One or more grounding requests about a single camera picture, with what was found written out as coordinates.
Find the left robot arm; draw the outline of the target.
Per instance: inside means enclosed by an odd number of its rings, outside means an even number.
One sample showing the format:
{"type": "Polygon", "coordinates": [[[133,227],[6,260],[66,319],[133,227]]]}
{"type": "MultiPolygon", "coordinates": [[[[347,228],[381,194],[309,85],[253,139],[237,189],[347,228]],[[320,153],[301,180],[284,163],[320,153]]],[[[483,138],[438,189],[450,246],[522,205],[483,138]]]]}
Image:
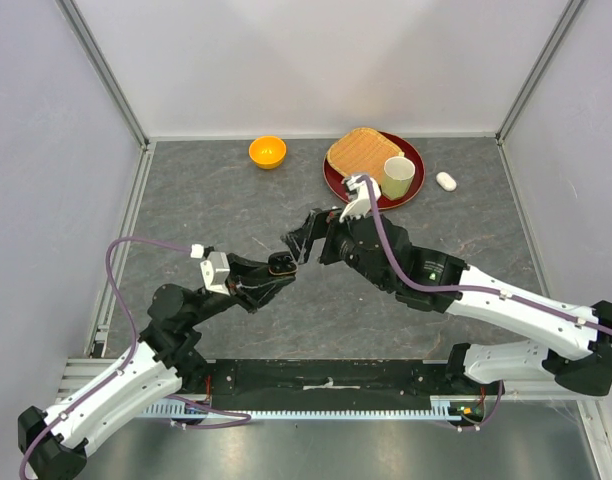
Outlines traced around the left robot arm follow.
{"type": "Polygon", "coordinates": [[[19,416],[20,478],[73,479],[145,408],[178,392],[197,392],[208,363],[196,349],[196,326],[234,306],[257,312],[296,272],[288,252],[259,262],[212,251],[200,263],[200,288],[159,287],[147,310],[149,324],[118,360],[67,399],[46,409],[31,406],[19,416]]]}

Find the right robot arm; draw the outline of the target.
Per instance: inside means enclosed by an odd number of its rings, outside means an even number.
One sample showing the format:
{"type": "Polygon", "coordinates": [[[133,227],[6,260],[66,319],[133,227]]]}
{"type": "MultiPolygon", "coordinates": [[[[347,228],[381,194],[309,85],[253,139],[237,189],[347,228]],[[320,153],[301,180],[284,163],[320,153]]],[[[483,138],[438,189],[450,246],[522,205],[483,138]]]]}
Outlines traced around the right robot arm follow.
{"type": "Polygon", "coordinates": [[[452,347],[444,381],[453,392],[477,384],[551,379],[587,396],[612,386],[612,303],[562,303],[493,278],[441,251],[414,245],[384,216],[344,219],[338,209],[312,210],[282,241],[304,264],[323,240],[323,265],[343,262],[407,307],[481,320],[522,336],[500,345],[452,347]]]}

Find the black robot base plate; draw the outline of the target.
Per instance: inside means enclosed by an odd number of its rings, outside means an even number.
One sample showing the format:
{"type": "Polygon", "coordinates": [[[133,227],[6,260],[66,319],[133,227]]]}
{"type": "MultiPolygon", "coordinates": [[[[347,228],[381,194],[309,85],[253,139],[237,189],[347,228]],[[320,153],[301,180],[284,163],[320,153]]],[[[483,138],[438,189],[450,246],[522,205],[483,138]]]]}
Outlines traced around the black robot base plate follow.
{"type": "Polygon", "coordinates": [[[220,410],[360,412],[428,410],[433,396],[494,396],[497,382],[480,384],[421,360],[218,359],[182,387],[205,394],[220,410]]]}

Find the black earbud charging case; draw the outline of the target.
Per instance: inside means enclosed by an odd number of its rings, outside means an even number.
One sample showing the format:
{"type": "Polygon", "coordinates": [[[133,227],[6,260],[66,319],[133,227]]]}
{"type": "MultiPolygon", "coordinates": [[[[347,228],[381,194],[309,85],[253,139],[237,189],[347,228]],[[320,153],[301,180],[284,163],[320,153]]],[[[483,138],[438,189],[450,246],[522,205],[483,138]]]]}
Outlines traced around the black earbud charging case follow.
{"type": "Polygon", "coordinates": [[[273,276],[294,275],[298,269],[293,256],[287,251],[271,254],[267,265],[269,273],[273,276]]]}

